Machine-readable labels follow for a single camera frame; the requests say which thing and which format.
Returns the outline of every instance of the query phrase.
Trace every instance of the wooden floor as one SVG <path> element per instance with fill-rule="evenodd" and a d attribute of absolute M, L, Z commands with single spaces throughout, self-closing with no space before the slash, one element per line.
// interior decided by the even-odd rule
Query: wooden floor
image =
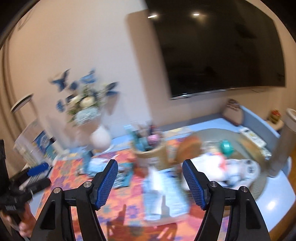
<path fill-rule="evenodd" d="M 289 181 L 296 193 L 296 147 L 292 154 L 292 169 L 289 175 Z M 292 227 L 296 224 L 296 202 L 293 204 L 289 212 L 284 218 L 270 231 L 270 237 L 272 241 L 281 241 L 290 232 Z"/>

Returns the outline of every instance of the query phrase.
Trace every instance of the colorful tablecloth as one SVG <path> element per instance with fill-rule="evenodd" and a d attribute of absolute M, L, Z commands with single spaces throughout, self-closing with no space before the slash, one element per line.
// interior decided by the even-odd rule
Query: colorful tablecloth
<path fill-rule="evenodd" d="M 181 139 L 174 139 L 167 142 L 168 152 L 171 157 L 180 142 Z M 99 157 L 111 158 L 115 155 L 118 155 L 116 157 L 118 163 L 133 162 L 135 159 L 130 149 L 109 152 Z M 58 161 L 56 163 L 50 177 L 52 186 L 45 190 L 36 217 L 39 216 L 47 198 L 55 187 L 68 190 L 77 188 L 85 181 L 90 180 L 86 175 L 75 175 L 76 169 L 81 168 L 81 166 L 82 159 Z M 143 221 L 145 215 L 141 185 L 143 179 L 141 173 L 135 171 L 130 187 L 112 189 L 106 205 L 97 212 L 98 220 L 107 240 L 193 241 L 205 212 L 199 206 L 192 203 L 190 213 L 183 221 L 161 226 L 147 226 Z M 71 207 L 71 212 L 76 240 L 81 241 L 83 239 L 79 228 L 76 208 Z M 218 241 L 225 240 L 227 225 L 228 217 L 223 218 Z"/>

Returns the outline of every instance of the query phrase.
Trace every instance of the black tv screen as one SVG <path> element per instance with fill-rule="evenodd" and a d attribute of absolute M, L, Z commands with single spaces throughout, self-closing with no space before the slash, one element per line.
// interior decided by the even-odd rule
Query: black tv screen
<path fill-rule="evenodd" d="M 245 0 L 146 0 L 172 98 L 285 86 L 273 20 Z"/>

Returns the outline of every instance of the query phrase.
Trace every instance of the woven basket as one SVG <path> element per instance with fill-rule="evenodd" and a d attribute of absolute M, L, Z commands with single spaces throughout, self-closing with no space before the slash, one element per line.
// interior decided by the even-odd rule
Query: woven basket
<path fill-rule="evenodd" d="M 159 146 L 151 151 L 139 151 L 135 148 L 133 142 L 131 142 L 131 149 L 137 157 L 139 167 L 154 165 L 158 170 L 170 168 L 165 140 L 162 140 Z"/>

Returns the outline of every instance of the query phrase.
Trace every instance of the blue gripper pad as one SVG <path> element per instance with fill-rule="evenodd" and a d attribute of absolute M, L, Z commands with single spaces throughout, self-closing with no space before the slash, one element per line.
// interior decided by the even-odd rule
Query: blue gripper pad
<path fill-rule="evenodd" d="M 42 172 L 46 171 L 48 168 L 49 168 L 49 165 L 46 162 L 44 162 L 44 163 L 42 163 L 42 164 L 40 164 L 40 165 L 38 165 L 36 167 L 30 168 L 28 170 L 28 172 L 27 172 L 27 175 L 29 177 L 36 176 L 39 173 L 42 173 Z"/>
<path fill-rule="evenodd" d="M 206 210 L 211 197 L 207 186 L 210 181 L 204 173 L 196 170 L 195 166 L 189 159 L 183 162 L 182 169 L 184 178 L 189 186 L 195 203 L 200 206 L 202 210 Z"/>
<path fill-rule="evenodd" d="M 96 174 L 92 183 L 94 184 L 91 197 L 91 203 L 95 210 L 99 210 L 101 206 L 106 204 L 109 193 L 118 173 L 118 164 L 115 160 L 110 160 L 104 171 Z"/>

